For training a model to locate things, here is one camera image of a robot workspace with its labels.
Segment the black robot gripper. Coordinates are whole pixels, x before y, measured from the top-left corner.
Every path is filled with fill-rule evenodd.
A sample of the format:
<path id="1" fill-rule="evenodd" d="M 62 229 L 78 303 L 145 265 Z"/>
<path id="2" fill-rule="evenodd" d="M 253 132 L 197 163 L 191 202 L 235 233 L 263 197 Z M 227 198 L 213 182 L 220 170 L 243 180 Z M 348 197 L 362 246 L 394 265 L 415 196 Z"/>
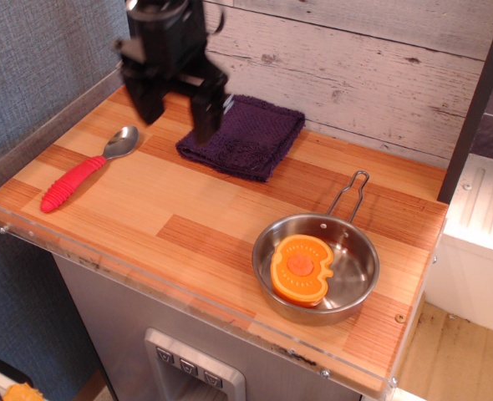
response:
<path id="1" fill-rule="evenodd" d="M 127 8 L 130 37 L 114 42 L 120 72 L 141 119 L 152 125 L 164 112 L 166 90 L 198 88 L 191 98 L 194 138 L 206 144 L 234 103 L 228 77 L 206 56 L 210 33 L 203 8 Z"/>

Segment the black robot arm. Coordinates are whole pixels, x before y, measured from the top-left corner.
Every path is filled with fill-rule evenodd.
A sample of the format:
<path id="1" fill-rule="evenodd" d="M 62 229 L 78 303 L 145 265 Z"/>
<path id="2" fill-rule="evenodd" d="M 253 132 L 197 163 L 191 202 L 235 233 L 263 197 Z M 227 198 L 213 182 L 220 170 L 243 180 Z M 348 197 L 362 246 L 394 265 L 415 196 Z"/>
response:
<path id="1" fill-rule="evenodd" d="M 203 145 L 221 127 L 232 104 L 228 77 L 206 56 L 201 1 L 127 1 L 130 37 L 114 42 L 120 72 L 139 116 L 153 124 L 172 92 L 191 100 L 195 141 Z"/>

